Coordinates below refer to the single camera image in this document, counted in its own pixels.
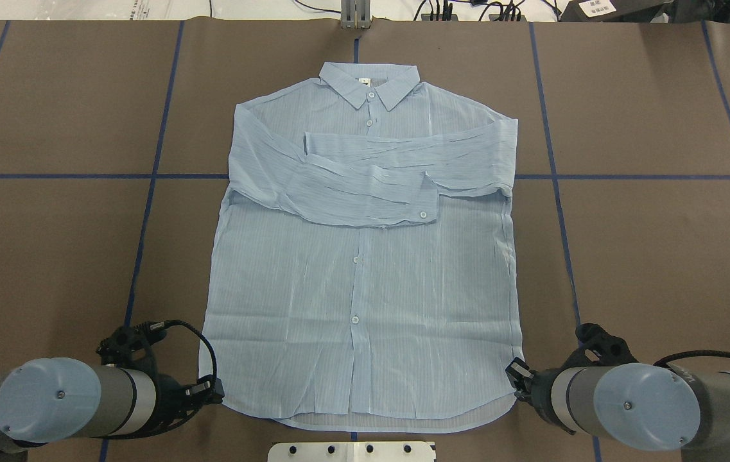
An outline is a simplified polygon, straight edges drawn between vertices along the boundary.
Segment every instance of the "striped shirt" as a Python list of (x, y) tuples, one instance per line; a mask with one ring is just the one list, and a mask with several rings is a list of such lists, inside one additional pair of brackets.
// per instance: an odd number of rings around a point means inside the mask
[(236, 106), (204, 323), (224, 403), (362, 432), (506, 413), (516, 134), (413, 65), (329, 62)]

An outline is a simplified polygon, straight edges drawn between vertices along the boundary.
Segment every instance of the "shirt sleeve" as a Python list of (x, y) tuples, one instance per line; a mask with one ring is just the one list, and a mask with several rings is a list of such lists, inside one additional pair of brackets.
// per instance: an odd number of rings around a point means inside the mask
[(436, 219), (439, 188), (426, 173), (350, 166), (306, 152), (236, 106), (230, 189), (321, 225), (415, 225)]
[(421, 138), (374, 138), (361, 135), (307, 133), (309, 154), (358, 167), (373, 164), (390, 172), (424, 171), (439, 194), (475, 197), (501, 191), (512, 196), (516, 170), (517, 120), (463, 132)]

